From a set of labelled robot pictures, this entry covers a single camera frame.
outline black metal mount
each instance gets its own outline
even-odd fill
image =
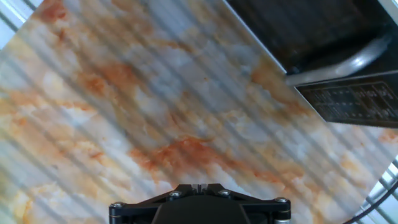
[[[290,201],[260,200],[221,184],[181,184],[175,190],[137,204],[109,206],[110,224],[290,223]]]

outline marble tile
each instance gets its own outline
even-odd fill
[[[0,53],[0,140],[18,223],[104,223],[197,183],[341,223],[398,145],[324,123],[216,0],[45,0]]]

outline silver handle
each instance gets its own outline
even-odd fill
[[[290,224],[290,220],[274,220],[274,224]]]
[[[304,72],[299,75],[290,75],[286,77],[286,84],[295,86],[304,83],[318,82],[333,78],[341,78],[351,75],[375,61],[387,50],[391,42],[390,35],[384,35],[372,40],[358,53],[354,54],[344,62],[327,68],[321,68],[310,72]]]

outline bolt head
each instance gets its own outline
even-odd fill
[[[182,195],[182,192],[181,192],[181,191],[178,191],[178,190],[174,190],[174,191],[170,192],[169,195],[170,195],[171,197],[179,197],[179,196]]]
[[[277,198],[275,198],[275,201],[280,202],[280,203],[285,203],[285,202],[287,202],[287,199],[284,197],[277,197]]]
[[[123,207],[125,204],[126,204],[126,203],[124,203],[124,202],[115,202],[115,203],[112,203],[112,204],[110,205],[110,207],[112,207],[112,208],[121,208],[121,207]]]
[[[229,194],[231,194],[231,191],[230,191],[230,190],[224,189],[224,190],[220,190],[220,191],[218,192],[218,194],[220,194],[220,195],[222,195],[222,196],[228,196]]]

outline black panel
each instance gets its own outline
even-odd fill
[[[398,72],[296,89],[325,121],[398,128]]]
[[[228,2],[288,75],[342,62],[396,27],[377,0]]]

